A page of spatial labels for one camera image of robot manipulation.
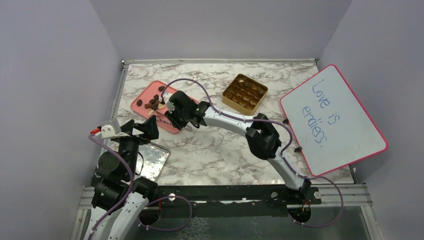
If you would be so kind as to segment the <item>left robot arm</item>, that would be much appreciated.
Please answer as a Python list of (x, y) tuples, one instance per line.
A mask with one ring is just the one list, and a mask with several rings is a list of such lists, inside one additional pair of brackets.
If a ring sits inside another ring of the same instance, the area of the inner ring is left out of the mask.
[(139, 147), (159, 137), (155, 116), (143, 123), (116, 119), (92, 130), (89, 139), (106, 151), (95, 171), (91, 214), (86, 240), (123, 240), (143, 208), (157, 200), (156, 182), (136, 176)]

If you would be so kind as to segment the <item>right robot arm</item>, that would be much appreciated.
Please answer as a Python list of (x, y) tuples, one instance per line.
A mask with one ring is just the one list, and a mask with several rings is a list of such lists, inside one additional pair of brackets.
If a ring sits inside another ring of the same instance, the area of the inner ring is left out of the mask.
[(300, 204), (309, 196), (310, 180), (300, 176), (282, 156), (280, 134), (266, 115), (249, 117), (216, 108), (208, 101), (196, 102), (183, 91), (163, 95), (142, 93), (135, 101), (135, 112), (149, 118), (156, 115), (158, 125), (177, 132), (188, 124), (217, 127), (244, 137), (252, 155), (269, 162), (289, 189), (289, 199)]

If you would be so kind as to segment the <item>pink silicone tongs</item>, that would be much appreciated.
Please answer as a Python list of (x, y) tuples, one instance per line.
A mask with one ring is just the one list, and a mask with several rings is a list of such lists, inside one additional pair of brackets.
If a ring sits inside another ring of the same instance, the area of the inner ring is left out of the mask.
[(168, 120), (168, 118), (162, 112), (157, 111), (156, 113), (162, 123), (172, 126), (172, 123)]

